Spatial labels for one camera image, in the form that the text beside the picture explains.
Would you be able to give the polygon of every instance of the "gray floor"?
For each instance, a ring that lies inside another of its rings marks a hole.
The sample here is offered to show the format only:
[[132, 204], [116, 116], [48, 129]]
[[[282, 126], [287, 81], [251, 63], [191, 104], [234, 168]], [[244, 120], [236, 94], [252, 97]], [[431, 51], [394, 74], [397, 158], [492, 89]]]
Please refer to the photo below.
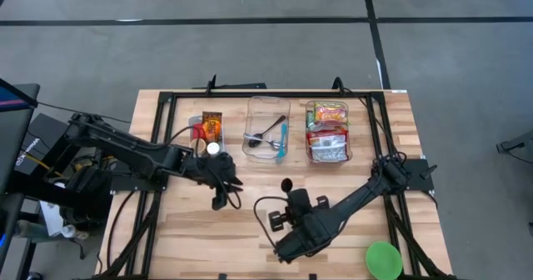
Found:
[[[378, 17], [533, 16], [533, 0], [374, 2]], [[364, 0], [6, 0], [0, 7], [0, 20], [365, 14]], [[380, 31], [391, 86], [409, 91], [424, 153], [439, 165], [434, 181], [455, 274], [530, 278], [533, 167], [498, 155], [495, 144], [533, 130], [533, 23]], [[44, 102], [118, 118], [131, 117], [140, 88], [199, 86], [214, 73], [219, 83], [269, 88], [327, 88], [335, 76], [350, 88], [380, 87], [366, 24], [0, 27], [0, 46], [0, 77], [40, 83]], [[32, 269], [48, 279], [88, 277], [97, 237], [88, 246], [89, 258], [79, 261], [75, 245], [43, 244]], [[2, 279], [11, 278], [12, 261]]]

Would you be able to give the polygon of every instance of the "green bowl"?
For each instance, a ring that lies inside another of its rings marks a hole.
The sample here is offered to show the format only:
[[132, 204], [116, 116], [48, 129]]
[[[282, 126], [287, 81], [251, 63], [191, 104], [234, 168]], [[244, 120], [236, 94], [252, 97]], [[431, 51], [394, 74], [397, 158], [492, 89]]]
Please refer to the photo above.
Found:
[[394, 280], [403, 268], [401, 255], [388, 242], [374, 242], [366, 250], [366, 267], [379, 280]]

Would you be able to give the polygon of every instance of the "metal spoon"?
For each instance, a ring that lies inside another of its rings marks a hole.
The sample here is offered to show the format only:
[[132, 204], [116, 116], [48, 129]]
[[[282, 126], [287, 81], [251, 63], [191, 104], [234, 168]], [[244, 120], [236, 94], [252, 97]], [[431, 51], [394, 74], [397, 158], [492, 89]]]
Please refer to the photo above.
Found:
[[254, 134], [253, 136], [256, 137], [256, 138], [259, 138], [259, 139], [250, 139], [250, 141], [248, 142], [248, 147], [250, 148], [255, 148], [257, 146], [259, 146], [261, 144], [261, 141], [262, 141], [262, 138], [263, 138], [263, 135], [265, 135], [265, 133], [271, 131], [277, 124], [285, 121], [286, 119], [286, 116], [282, 115], [280, 116], [280, 118], [277, 119], [277, 121], [275, 121], [272, 126], [270, 126], [267, 130], [265, 130], [263, 133], [256, 133]]
[[277, 141], [277, 140], [273, 140], [273, 141], [267, 141], [266, 139], [262, 139], [262, 138], [258, 138], [256, 136], [252, 136], [248, 133], [244, 133], [244, 138], [248, 138], [250, 140], [250, 142], [265, 142], [265, 143], [268, 143], [270, 145], [270, 147], [272, 148], [272, 150], [279, 150], [280, 149], [280, 146], [281, 146], [281, 142], [280, 141]]

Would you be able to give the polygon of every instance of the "monitor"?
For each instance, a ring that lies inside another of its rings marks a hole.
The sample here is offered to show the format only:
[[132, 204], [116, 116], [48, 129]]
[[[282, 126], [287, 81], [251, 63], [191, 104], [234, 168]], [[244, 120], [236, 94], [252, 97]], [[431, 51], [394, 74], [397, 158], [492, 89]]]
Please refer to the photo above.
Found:
[[37, 100], [0, 78], [0, 113], [35, 108]]

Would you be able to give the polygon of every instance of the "orange package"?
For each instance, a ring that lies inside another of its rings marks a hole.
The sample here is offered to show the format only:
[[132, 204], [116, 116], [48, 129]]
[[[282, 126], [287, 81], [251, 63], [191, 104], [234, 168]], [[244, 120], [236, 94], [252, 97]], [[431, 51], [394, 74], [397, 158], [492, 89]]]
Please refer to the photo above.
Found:
[[315, 102], [315, 123], [347, 123], [348, 111], [340, 102]]
[[217, 143], [222, 131], [222, 113], [203, 112], [202, 127], [206, 134], [207, 143]]

